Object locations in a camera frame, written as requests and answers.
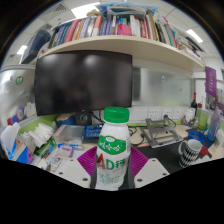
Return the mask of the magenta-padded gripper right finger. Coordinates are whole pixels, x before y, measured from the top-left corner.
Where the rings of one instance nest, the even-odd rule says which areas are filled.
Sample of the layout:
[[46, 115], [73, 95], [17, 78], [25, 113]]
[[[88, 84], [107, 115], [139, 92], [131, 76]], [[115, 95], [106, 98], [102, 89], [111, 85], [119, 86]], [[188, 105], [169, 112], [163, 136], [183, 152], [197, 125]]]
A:
[[131, 189], [143, 187], [168, 175], [169, 172], [158, 159], [148, 159], [139, 150], [131, 149], [128, 168], [128, 184]]

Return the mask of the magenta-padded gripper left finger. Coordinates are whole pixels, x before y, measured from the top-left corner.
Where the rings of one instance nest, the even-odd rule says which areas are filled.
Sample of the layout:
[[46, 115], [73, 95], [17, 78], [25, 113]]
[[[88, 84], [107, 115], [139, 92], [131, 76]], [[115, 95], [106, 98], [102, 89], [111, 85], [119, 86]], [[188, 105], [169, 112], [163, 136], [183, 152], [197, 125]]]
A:
[[67, 160], [57, 171], [57, 176], [84, 188], [96, 185], [96, 151], [93, 147], [78, 158]]

